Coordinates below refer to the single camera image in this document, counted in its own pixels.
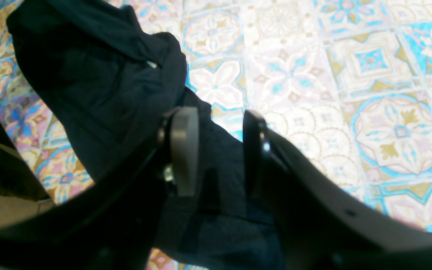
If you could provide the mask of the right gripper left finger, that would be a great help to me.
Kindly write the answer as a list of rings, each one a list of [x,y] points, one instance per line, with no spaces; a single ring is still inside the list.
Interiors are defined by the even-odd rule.
[[[0,270],[143,270],[168,197],[193,197],[199,121],[194,107],[159,127],[113,172],[76,198],[0,229]]]

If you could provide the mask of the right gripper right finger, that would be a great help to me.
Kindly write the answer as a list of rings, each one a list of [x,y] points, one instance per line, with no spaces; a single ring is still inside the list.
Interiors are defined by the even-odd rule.
[[[432,270],[432,232],[343,191],[255,111],[243,148],[247,194],[274,215],[287,270]]]

